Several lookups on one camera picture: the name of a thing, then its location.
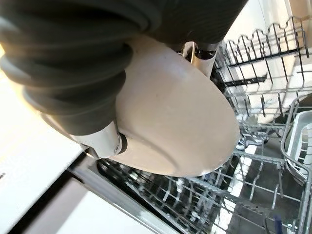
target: flexible hose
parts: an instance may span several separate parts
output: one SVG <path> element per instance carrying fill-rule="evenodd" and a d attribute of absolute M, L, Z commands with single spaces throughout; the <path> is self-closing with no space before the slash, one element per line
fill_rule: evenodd
<path fill-rule="evenodd" d="M 35 109 L 88 135 L 115 118 L 132 57 L 125 40 L 154 30 L 160 17 L 146 0 L 3 0 L 1 67 Z"/>

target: corrugated rubber hose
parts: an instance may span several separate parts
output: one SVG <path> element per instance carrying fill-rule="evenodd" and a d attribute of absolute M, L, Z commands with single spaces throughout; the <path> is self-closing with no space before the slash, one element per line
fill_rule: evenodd
<path fill-rule="evenodd" d="M 100 131 L 132 57 L 125 41 L 220 42 L 247 0 L 2 0 L 1 68 L 69 134 Z"/>

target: lower dish rack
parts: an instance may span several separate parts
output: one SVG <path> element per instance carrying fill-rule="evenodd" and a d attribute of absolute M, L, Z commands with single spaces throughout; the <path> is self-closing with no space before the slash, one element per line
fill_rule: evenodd
<path fill-rule="evenodd" d="M 269 30 L 272 35 L 261 31 L 263 37 L 257 36 L 256 41 L 254 37 L 245 38 L 244 46 L 236 45 L 239 53 L 227 51 L 228 44 L 220 48 L 214 78 L 223 81 L 224 95 L 236 113 L 241 131 L 241 140 L 224 165 L 200 177 L 177 178 L 102 159 L 97 162 L 99 172 L 143 199 L 182 233 L 310 233 L 312 167 L 305 163 L 309 155 L 300 155 L 298 160 L 287 153 L 296 115 L 312 110 L 312 96 L 307 95 L 312 93 L 312 73 L 303 64 L 303 57 L 309 59 L 310 54 L 302 21 L 292 17 L 287 27 L 273 24 L 274 30 Z M 289 41 L 294 45 L 291 51 Z M 266 50 L 272 51 L 272 46 L 276 47 L 276 54 L 268 56 Z M 250 58 L 250 48 L 256 59 Z M 241 56 L 243 62 L 235 64 L 231 54 L 235 58 L 238 54 L 249 56 Z M 294 56 L 300 62 L 290 75 L 284 56 Z M 282 61 L 284 76 L 273 76 L 270 62 L 274 59 Z M 264 62 L 265 67 L 256 65 Z M 248 66 L 252 67 L 256 82 L 245 79 L 243 71 Z M 234 76 L 237 68 L 241 75 Z M 266 77 L 259 82 L 257 74 L 261 72 Z M 306 98 L 311 101 L 303 104 L 301 101 Z M 298 171 L 305 177 L 298 177 Z"/>

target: white countertop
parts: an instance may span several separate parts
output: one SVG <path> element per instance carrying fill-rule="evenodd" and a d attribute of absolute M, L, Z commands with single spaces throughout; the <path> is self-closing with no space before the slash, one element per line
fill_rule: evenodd
<path fill-rule="evenodd" d="M 0 77 L 0 234 L 7 233 L 80 155 L 80 146 L 32 113 Z"/>

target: white plate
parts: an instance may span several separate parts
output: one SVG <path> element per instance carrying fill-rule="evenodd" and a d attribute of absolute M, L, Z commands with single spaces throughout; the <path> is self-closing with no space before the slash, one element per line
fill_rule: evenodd
<path fill-rule="evenodd" d="M 162 43 L 141 37 L 131 46 L 134 57 L 116 105 L 128 148 L 111 159 L 172 176 L 199 176 L 220 167 L 239 139 L 227 100 Z"/>

